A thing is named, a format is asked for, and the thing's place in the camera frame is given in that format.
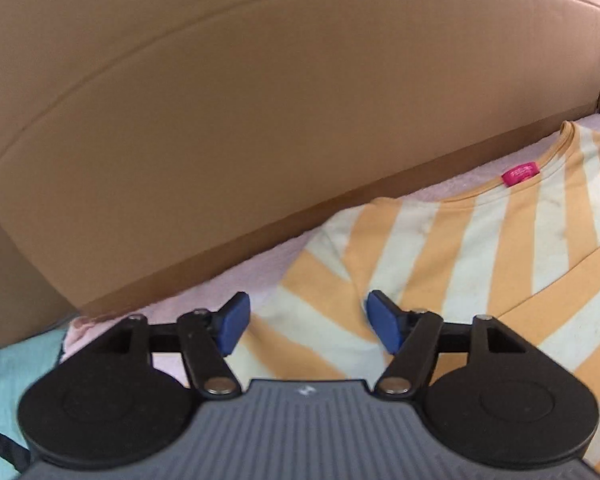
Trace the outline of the left cardboard box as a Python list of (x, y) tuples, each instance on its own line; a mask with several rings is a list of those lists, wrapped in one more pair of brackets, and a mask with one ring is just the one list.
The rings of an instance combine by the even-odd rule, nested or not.
[(53, 288), (0, 226), (0, 349), (75, 315), (76, 308)]

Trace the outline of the large cardboard box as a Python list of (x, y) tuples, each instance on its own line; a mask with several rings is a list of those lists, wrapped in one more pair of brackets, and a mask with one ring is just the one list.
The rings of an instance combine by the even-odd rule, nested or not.
[(0, 0), (0, 226), (129, 309), (599, 98), (600, 0)]

